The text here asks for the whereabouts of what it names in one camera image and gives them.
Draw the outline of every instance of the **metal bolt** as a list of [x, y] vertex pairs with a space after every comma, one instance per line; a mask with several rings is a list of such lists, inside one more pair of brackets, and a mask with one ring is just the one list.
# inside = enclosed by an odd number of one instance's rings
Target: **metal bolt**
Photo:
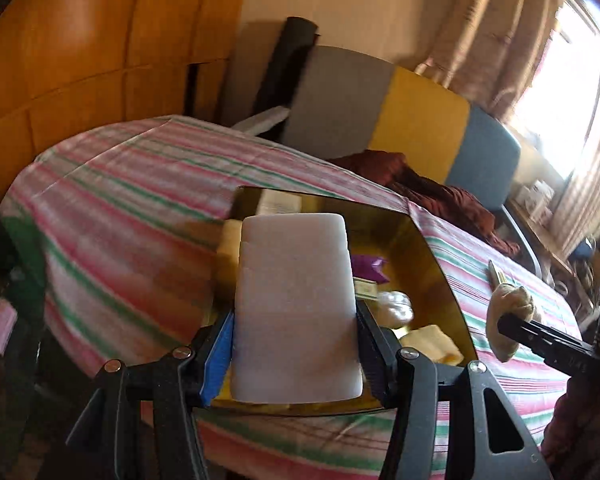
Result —
[[400, 357], [403, 359], [417, 359], [420, 357], [420, 352], [418, 352], [415, 348], [405, 346], [405, 348], [400, 348]]
[[112, 359], [111, 361], [107, 361], [104, 363], [104, 369], [106, 372], [110, 374], [114, 374], [115, 372], [119, 372], [120, 368], [122, 368], [122, 363], [117, 359]]
[[186, 359], [191, 356], [191, 348], [188, 346], [178, 346], [173, 352], [171, 352], [176, 359]]
[[483, 374], [487, 371], [487, 367], [482, 361], [471, 361], [469, 363], [469, 370], [477, 374]]

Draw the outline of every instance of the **striped curtain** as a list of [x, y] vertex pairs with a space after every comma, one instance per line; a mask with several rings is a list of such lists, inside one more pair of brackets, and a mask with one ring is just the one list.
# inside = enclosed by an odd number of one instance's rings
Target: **striped curtain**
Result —
[[416, 73], [505, 121], [530, 85], [563, 0], [455, 0]]
[[596, 127], [594, 122], [580, 160], [554, 212], [549, 231], [562, 248], [562, 256], [566, 257], [599, 224], [600, 127]]

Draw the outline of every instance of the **orange wooden panel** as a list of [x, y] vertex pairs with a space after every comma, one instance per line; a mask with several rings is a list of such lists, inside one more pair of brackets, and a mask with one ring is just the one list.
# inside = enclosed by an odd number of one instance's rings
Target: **orange wooden panel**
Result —
[[136, 0], [25, 0], [30, 96], [124, 66]]
[[200, 0], [138, 0], [126, 64], [186, 63], [199, 9]]
[[202, 0], [190, 62], [227, 59], [232, 52], [242, 0]]
[[224, 59], [198, 65], [193, 115], [203, 121], [216, 122], [218, 101], [227, 62]]
[[30, 116], [36, 154], [85, 130], [120, 122], [122, 71], [89, 78], [35, 99]]
[[125, 78], [125, 121], [182, 113], [186, 65], [135, 68]]
[[22, 56], [26, 2], [12, 0], [0, 16], [0, 117], [29, 100]]
[[0, 200], [18, 173], [33, 160], [33, 144], [27, 112], [0, 120]]

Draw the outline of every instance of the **yellow headboard panel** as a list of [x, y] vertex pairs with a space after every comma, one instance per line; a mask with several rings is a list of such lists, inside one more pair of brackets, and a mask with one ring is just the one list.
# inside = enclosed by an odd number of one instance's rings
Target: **yellow headboard panel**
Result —
[[402, 152], [417, 174], [444, 182], [468, 118], [466, 99], [397, 66], [368, 148]]
[[0, 16], [0, 200], [18, 172], [60, 140], [182, 113], [189, 64], [199, 64], [196, 94], [205, 97], [198, 116], [211, 119], [241, 5], [12, 0]]

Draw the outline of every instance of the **white rectangular block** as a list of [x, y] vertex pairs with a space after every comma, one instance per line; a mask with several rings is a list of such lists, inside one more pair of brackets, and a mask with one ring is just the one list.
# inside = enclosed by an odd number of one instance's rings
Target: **white rectangular block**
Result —
[[236, 400], [271, 404], [362, 394], [340, 215], [252, 216], [242, 223], [231, 391]]

